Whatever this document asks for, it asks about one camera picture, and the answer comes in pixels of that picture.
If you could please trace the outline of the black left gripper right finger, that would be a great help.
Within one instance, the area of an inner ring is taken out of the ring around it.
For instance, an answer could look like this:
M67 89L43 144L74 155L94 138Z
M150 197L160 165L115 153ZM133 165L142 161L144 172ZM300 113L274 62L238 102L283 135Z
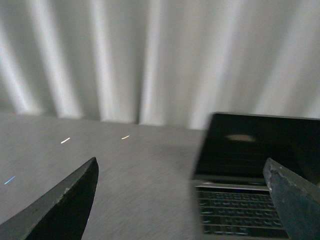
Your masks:
M263 176L282 225L291 240L320 238L320 188L268 158Z

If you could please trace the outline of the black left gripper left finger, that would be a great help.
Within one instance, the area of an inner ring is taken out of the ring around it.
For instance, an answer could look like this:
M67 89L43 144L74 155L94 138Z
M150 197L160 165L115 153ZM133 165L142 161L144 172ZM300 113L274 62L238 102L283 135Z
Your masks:
M99 177L91 158L56 186L0 225L2 240L80 240Z

